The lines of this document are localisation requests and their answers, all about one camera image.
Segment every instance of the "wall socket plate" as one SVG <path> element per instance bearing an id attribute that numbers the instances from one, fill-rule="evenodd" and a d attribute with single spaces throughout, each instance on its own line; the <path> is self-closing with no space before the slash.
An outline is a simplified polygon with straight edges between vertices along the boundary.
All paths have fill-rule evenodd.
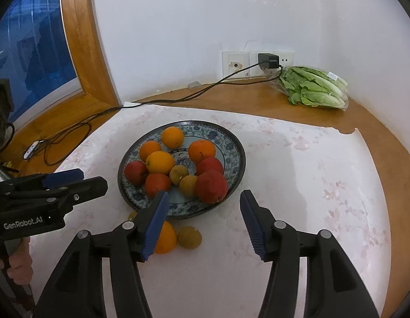
<path id="1" fill-rule="evenodd" d="M 223 59 L 223 77 L 226 77 L 243 68 L 249 67 L 249 53 L 248 52 L 227 52 L 222 54 Z M 250 69 L 238 73 L 230 77 L 230 79 L 239 79 L 250 77 Z"/>
<path id="2" fill-rule="evenodd" d="M 281 51 L 265 50 L 265 51 L 251 51 L 249 53 L 249 63 L 251 63 L 251 64 L 258 63 L 258 54 L 262 54 L 262 53 L 279 55 L 280 65 L 282 65 L 283 68 L 292 66 L 293 61 L 295 60 L 295 53 L 294 52 L 281 52 Z M 273 74 L 277 73 L 277 71 L 278 71 L 278 69 L 268 69 L 264 73 L 259 66 L 256 66 L 256 67 L 253 67 L 249 70 L 249 75 L 250 75 L 250 77 L 273 75 Z"/>

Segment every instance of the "small round fruit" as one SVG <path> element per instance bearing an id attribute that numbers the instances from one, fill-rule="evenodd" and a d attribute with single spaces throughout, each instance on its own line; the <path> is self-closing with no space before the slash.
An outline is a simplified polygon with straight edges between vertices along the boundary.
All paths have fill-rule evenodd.
<path id="1" fill-rule="evenodd" d="M 176 165 L 170 171 L 170 179 L 174 185 L 179 185 L 180 181 L 187 175 L 189 175 L 189 170 L 183 165 Z"/>
<path id="2" fill-rule="evenodd" d="M 226 178 L 216 170 L 209 170 L 201 174 L 195 184 L 196 195 L 203 203 L 210 205 L 221 202 L 228 190 Z"/>
<path id="3" fill-rule="evenodd" d="M 148 159 L 149 154 L 153 152 L 162 151 L 161 145 L 157 141 L 147 141 L 139 149 L 139 157 L 142 161 Z"/>
<path id="4" fill-rule="evenodd" d="M 195 198 L 195 184 L 198 179 L 195 175 L 187 175 L 180 181 L 180 191 L 186 198 Z"/>
<path id="5" fill-rule="evenodd" d="M 185 226 L 180 230 L 177 241 L 181 247 L 193 250 L 201 245 L 202 235 L 195 227 Z"/>
<path id="6" fill-rule="evenodd" d="M 130 213 L 130 215 L 128 216 L 127 220 L 133 220 L 133 219 L 136 217 L 136 215 L 137 215 L 137 212 L 136 212 L 136 211 L 132 211 L 132 212 Z"/>
<path id="7" fill-rule="evenodd" d="M 158 191 L 169 191 L 171 188 L 171 179 L 162 173 L 150 173 L 145 181 L 145 193 L 149 198 L 154 198 Z"/>
<path id="8" fill-rule="evenodd" d="M 216 170 L 222 175 L 224 174 L 223 165 L 217 158 L 206 158 L 196 165 L 196 175 L 201 175 L 209 170 Z"/>
<path id="9" fill-rule="evenodd" d="M 149 154 L 146 159 L 146 167 L 150 173 L 162 173 L 168 175 L 175 165 L 174 158 L 164 151 Z"/>
<path id="10" fill-rule="evenodd" d="M 148 169 L 144 163 L 135 160 L 129 162 L 124 168 L 124 175 L 130 183 L 137 187 L 141 187 L 148 176 Z"/>
<path id="11" fill-rule="evenodd" d="M 177 234 L 168 221 L 164 221 L 154 254 L 167 254 L 177 246 Z"/>
<path id="12" fill-rule="evenodd" d="M 162 143 L 170 149 L 180 148 L 184 141 L 183 132 L 177 127 L 168 127 L 161 134 Z"/>
<path id="13" fill-rule="evenodd" d="M 208 140 L 197 140 L 189 146 L 189 158 L 194 163 L 199 163 L 206 158 L 215 157 L 215 146 Z"/>

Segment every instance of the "blue glass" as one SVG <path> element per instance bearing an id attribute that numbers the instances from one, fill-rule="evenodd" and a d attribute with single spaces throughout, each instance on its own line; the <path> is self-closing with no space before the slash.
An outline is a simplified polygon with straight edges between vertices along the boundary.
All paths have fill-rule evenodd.
<path id="1" fill-rule="evenodd" d="M 76 77 L 62 25 L 60 0 L 14 0 L 0 21 L 0 78 L 8 78 L 15 121 Z"/>

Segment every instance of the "electrical cable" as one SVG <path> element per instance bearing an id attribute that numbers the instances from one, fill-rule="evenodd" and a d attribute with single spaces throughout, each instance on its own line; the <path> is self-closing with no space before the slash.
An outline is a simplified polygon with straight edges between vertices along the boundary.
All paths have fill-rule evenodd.
<path id="1" fill-rule="evenodd" d="M 88 117 L 82 119 L 81 121 L 79 121 L 79 122 L 73 124 L 72 126 L 70 126 L 70 127 L 66 128 L 66 129 L 62 130 L 61 132 L 59 132 L 58 134 L 52 136 L 51 138 L 45 139 L 45 140 L 41 140 L 41 141 L 43 141 L 42 144 L 41 144 L 41 146 L 40 146 L 38 149 L 36 149 L 36 151 L 32 154 L 32 156 L 31 156 L 30 158 L 33 158 L 33 157 L 37 156 L 38 154 L 40 154 L 42 151 L 44 151 L 44 153 L 43 153 L 43 162 L 45 163 L 45 165 L 47 165 L 47 166 L 55 166 L 55 165 L 58 165 L 60 162 L 63 162 L 79 145 L 81 145 L 81 143 L 83 143 L 84 140 L 87 139 L 87 137 L 89 136 L 89 134 L 90 134 L 90 132 L 91 132 L 91 130 L 92 130 L 92 126 L 91 126 L 90 122 L 92 122 L 93 120 L 95 120 L 95 119 L 98 118 L 98 117 L 101 117 L 101 116 L 103 116 L 103 115 L 106 115 L 107 113 L 110 113 L 110 112 L 113 112 L 113 111 L 122 110 L 122 109 L 127 109 L 127 108 L 138 108 L 138 107 L 140 107 L 140 106 L 148 105 L 148 104 L 183 103 L 183 102 L 185 102 L 185 101 L 190 101 L 190 100 L 193 100 L 193 99 L 195 99 L 195 98 L 201 96 L 202 94 L 204 94 L 205 92 L 209 91 L 211 88 L 213 88 L 213 87 L 215 87 L 215 86 L 217 86 L 217 85 L 221 85 L 221 84 L 224 84 L 224 85 L 253 85 L 253 84 L 256 84 L 256 83 L 269 82 L 269 81 L 276 80 L 276 79 L 278 79 L 278 78 L 280 77 L 280 75 L 283 73 L 283 67 L 280 66 L 280 71 L 279 71 L 278 75 L 275 76 L 274 78 L 270 78 L 270 79 L 266 79 L 266 80 L 260 80 L 260 81 L 254 81 L 254 82 L 245 82 L 245 83 L 225 82 L 225 80 L 229 79 L 229 78 L 232 77 L 233 75 L 236 75 L 236 74 L 238 74 L 238 73 L 240 73 L 240 72 L 244 72 L 244 71 L 246 71 L 246 70 L 248 70 L 248 69 L 251 69 L 251 68 L 256 67 L 257 65 L 260 65 L 260 64 L 263 64 L 263 63 L 266 63 L 266 61 L 265 61 L 265 62 L 256 63 L 256 64 L 254 64 L 254 65 L 250 65 L 249 67 L 240 69 L 240 70 L 238 70 L 238 71 L 236 71 L 236 72 L 234 72 L 234 73 L 232 73 L 232 74 L 230 74 L 230 75 L 228 75 L 228 76 L 222 78 L 221 80 L 219 80 L 219 81 L 217 81 L 217 82 L 211 84 L 210 86 L 207 86 L 207 87 L 205 87 L 205 88 L 203 88 L 203 89 L 201 89 L 201 90 L 199 90 L 199 91 L 197 91 L 197 92 L 191 93 L 191 94 L 189 94 L 189 95 L 187 95 L 187 96 L 185 96 L 185 97 L 183 97 L 183 98 L 179 98 L 179 99 L 154 99 L 154 100 L 150 100 L 150 101 L 145 101 L 145 102 L 143 102 L 143 103 L 139 103 L 138 105 L 134 105 L 134 106 L 115 106 L 115 107 L 106 109 L 106 110 L 104 110 L 104 111 L 102 111 L 102 112 L 95 113 L 95 114 L 93 114 L 93 115 L 91 115 L 91 116 L 88 116 Z M 49 163 L 49 162 L 47 161 L 47 149 L 48 149 L 51 145 L 53 145 L 53 144 L 58 144 L 58 143 L 62 142 L 62 140 L 64 140 L 64 138 L 66 138 L 66 136 L 68 136 L 68 135 L 71 134 L 73 131 L 75 131 L 75 130 L 81 128 L 81 127 L 84 126 L 84 125 L 88 125 L 89 128 L 88 128 L 88 131 L 87 131 L 87 133 L 85 134 L 85 136 L 83 136 L 83 138 L 81 139 L 81 141 L 80 141 L 69 153 L 67 153 L 64 157 L 62 157 L 62 158 L 59 159 L 58 161 L 55 161 L 55 162 L 53 162 L 53 163 Z"/>
<path id="2" fill-rule="evenodd" d="M 9 137 L 8 141 L 6 141 L 6 143 L 4 144 L 4 146 L 0 149 L 0 153 L 2 153 L 2 152 L 5 150 L 5 148 L 9 146 L 9 144 L 10 144 L 11 141 L 12 141 L 12 139 L 14 138 L 14 135 L 15 135 L 15 126 L 14 126 L 13 123 L 8 122 L 8 123 L 6 124 L 6 129 L 8 129 L 9 127 L 12 128 L 11 136 Z"/>
<path id="3" fill-rule="evenodd" d="M 19 172 L 16 169 L 13 169 L 11 167 L 8 167 L 8 166 L 2 165 L 2 164 L 0 164 L 0 168 L 3 169 L 3 170 L 6 170 L 8 172 L 13 172 L 13 173 L 18 173 Z"/>

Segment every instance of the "plate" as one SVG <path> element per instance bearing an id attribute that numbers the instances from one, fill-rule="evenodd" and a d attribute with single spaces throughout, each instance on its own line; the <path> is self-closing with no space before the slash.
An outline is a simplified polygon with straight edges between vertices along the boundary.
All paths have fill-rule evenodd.
<path id="1" fill-rule="evenodd" d="M 179 149 L 169 149 L 162 143 L 161 133 L 168 127 L 178 127 L 183 131 L 184 142 Z M 170 210 L 168 219 L 187 219 L 203 214 L 223 203 L 238 187 L 245 173 L 246 156 L 242 144 L 236 136 L 226 128 L 204 121 L 182 121 L 163 125 L 143 135 L 137 140 L 124 155 L 118 170 L 118 185 L 126 202 L 135 210 L 145 208 L 150 199 L 146 196 L 143 187 L 135 187 L 124 176 L 124 168 L 134 160 L 140 160 L 139 150 L 146 141 L 154 140 L 161 144 L 162 150 L 174 156 L 176 165 L 184 165 L 189 169 L 189 174 L 196 173 L 196 165 L 188 155 L 189 145 L 196 140 L 209 140 L 214 143 L 215 157 L 224 167 L 224 177 L 227 180 L 229 191 L 223 201 L 210 206 L 198 199 L 185 198 L 178 187 L 172 186 L 170 195 Z"/>

